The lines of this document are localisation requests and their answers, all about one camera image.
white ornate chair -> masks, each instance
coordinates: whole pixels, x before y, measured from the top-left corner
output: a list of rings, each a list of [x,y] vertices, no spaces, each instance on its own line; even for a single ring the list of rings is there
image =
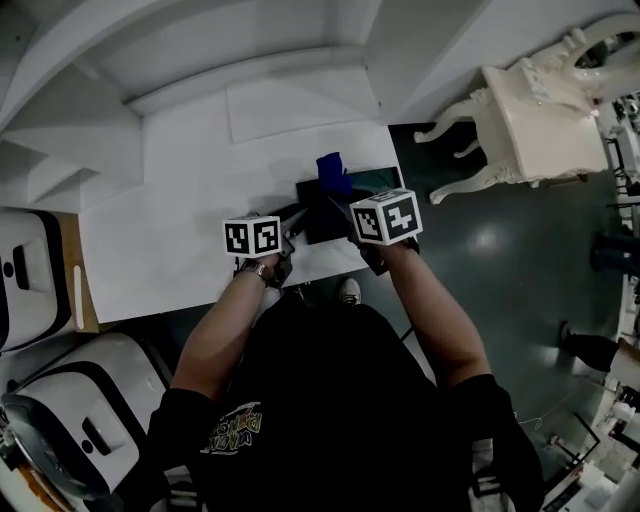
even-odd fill
[[[434,191],[431,202],[496,183],[529,182],[535,187],[544,179],[607,169],[594,100],[614,99],[637,88],[640,44],[634,41],[611,63],[595,69],[578,68],[576,63],[594,45],[620,33],[638,32],[639,15],[612,16],[584,31],[572,30],[558,44],[506,71],[482,68],[488,87],[447,108],[430,132],[414,135],[418,143],[430,142],[456,121],[471,117],[478,139],[454,157],[463,158],[477,148],[487,157],[478,174]]]

black pants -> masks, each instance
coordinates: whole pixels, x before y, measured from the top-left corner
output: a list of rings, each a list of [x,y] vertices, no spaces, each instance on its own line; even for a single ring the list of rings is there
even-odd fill
[[[562,343],[562,350],[579,358],[594,370],[610,372],[618,344],[604,336],[570,334]]]
[[[598,235],[593,252],[597,267],[640,277],[640,239],[624,235]]]

white tabletop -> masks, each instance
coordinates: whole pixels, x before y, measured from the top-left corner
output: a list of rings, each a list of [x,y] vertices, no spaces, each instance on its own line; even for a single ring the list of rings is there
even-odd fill
[[[222,220],[295,202],[296,182],[317,177],[317,158],[339,151],[353,171],[398,166],[377,121],[233,144],[224,91],[145,118],[144,151],[144,184],[80,215],[100,322],[216,301],[233,266]],[[346,239],[307,246],[302,235],[296,248],[288,285],[366,266]]]
[[[528,100],[509,72],[483,67],[482,73],[504,116],[520,172],[527,180],[555,178],[578,169],[609,167],[593,116],[564,105]]]

black t-shirt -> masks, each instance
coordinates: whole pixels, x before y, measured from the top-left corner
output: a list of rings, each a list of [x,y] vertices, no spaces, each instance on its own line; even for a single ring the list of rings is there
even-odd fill
[[[209,511],[468,510],[480,440],[491,440],[500,473],[492,488],[506,489],[518,511],[539,510],[539,461],[492,376],[442,391],[373,309],[283,299],[252,331],[224,403],[165,393],[144,457],[163,471],[186,466]]]

hand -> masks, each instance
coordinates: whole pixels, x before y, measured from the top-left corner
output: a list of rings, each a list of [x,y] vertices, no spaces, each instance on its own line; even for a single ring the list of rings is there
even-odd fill
[[[275,266],[280,261],[280,254],[269,254],[268,256],[262,256],[262,258],[256,258],[258,263],[262,263],[269,268],[275,268]]]

